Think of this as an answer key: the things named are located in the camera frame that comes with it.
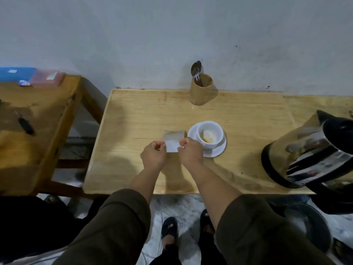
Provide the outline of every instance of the black kettle base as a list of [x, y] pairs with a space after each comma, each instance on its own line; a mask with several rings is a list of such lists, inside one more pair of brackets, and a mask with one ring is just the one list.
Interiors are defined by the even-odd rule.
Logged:
[[263, 148], [261, 153], [261, 163], [267, 175], [269, 175], [272, 180], [274, 180], [276, 183], [280, 184], [283, 187], [290, 188], [290, 189], [298, 189], [303, 187], [303, 185], [299, 186], [297, 184], [294, 184], [293, 182], [286, 180], [280, 174], [278, 174], [278, 172], [273, 168], [269, 157], [269, 151], [270, 151], [271, 145], [272, 143], [266, 145]]

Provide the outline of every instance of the hand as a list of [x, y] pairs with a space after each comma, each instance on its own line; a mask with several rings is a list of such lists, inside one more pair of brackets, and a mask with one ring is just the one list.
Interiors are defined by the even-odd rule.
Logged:
[[145, 169], [157, 171], [162, 170], [167, 161], [167, 151], [164, 141], [154, 141], [148, 144], [141, 152], [140, 157]]
[[200, 142], [192, 138], [183, 138], [178, 147], [180, 162], [188, 169], [193, 164], [202, 164], [203, 146]]

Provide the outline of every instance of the metal spoon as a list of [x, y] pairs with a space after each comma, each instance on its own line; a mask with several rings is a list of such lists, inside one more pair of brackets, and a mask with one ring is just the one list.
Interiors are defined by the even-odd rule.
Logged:
[[201, 62], [198, 60], [191, 66], [191, 75], [192, 77], [195, 78], [197, 85], [203, 87], [202, 81], [199, 76], [201, 73], [201, 68], [202, 68]]

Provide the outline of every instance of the utensil holder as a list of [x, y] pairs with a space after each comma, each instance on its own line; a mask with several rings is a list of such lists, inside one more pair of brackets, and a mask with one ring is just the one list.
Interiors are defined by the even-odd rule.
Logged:
[[195, 78], [192, 78], [189, 94], [190, 102], [197, 106], [204, 105], [209, 101], [209, 95], [212, 86], [214, 86], [212, 78], [207, 74], [201, 73], [200, 80], [204, 87], [198, 86]]

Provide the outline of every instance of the cup rim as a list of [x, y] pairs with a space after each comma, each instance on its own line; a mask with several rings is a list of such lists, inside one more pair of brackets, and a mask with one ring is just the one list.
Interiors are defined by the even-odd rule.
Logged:
[[198, 125], [198, 127], [196, 129], [197, 138], [199, 138], [202, 141], [202, 143], [204, 143], [205, 145], [213, 146], [213, 145], [217, 145], [219, 142], [222, 141], [222, 139], [224, 137], [224, 131], [223, 131], [223, 128], [218, 123], [216, 123], [214, 121], [203, 121], [203, 122], [200, 122], [199, 124], [202, 124], [202, 123], [214, 123], [214, 124], [216, 124], [222, 130], [222, 134], [223, 134], [223, 136], [221, 137], [221, 139], [217, 143], [208, 143], [208, 142], [202, 140], [202, 138], [200, 137], [200, 132], [199, 132], [200, 125]]

